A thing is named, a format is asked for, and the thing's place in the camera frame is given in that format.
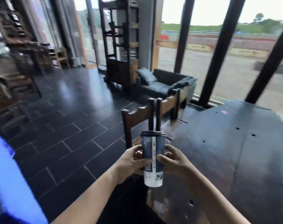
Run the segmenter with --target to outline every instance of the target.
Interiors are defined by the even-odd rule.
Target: person
[[[165,173],[180,176],[199,197],[210,224],[250,224],[180,150],[172,145],[166,145],[166,149],[164,155],[156,155],[157,160],[164,165]],[[152,159],[143,159],[139,150],[141,145],[126,150],[53,224],[96,223],[114,188],[133,173],[143,174],[141,168],[152,163]]]

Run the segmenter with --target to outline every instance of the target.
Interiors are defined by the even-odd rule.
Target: red barrier
[[[161,40],[168,40],[168,35],[160,35],[159,39],[161,39]]]

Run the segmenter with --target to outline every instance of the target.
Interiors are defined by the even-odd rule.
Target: sofa
[[[136,71],[137,89],[140,93],[153,98],[165,99],[173,95],[173,89],[182,89],[188,85],[188,95],[186,101],[189,102],[196,87],[196,80],[192,76],[177,74],[161,69],[154,69],[153,72],[146,68]]]

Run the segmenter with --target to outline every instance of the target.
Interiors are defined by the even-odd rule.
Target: road
[[[158,68],[173,71],[176,50],[159,48]],[[195,94],[200,94],[212,58],[212,53],[186,50],[181,73],[195,77]],[[244,100],[259,72],[253,70],[255,61],[260,59],[227,56],[214,87],[213,95]],[[275,74],[267,85],[257,104],[283,114],[283,75]]]

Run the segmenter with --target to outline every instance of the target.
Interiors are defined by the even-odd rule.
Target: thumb
[[[144,158],[135,161],[135,166],[137,169],[143,168],[147,165],[150,165],[153,162],[152,159]]]
[[[166,167],[169,167],[169,166],[174,164],[174,160],[172,160],[172,159],[170,159],[170,158],[168,158],[164,155],[161,155],[161,154],[157,154],[156,159]]]

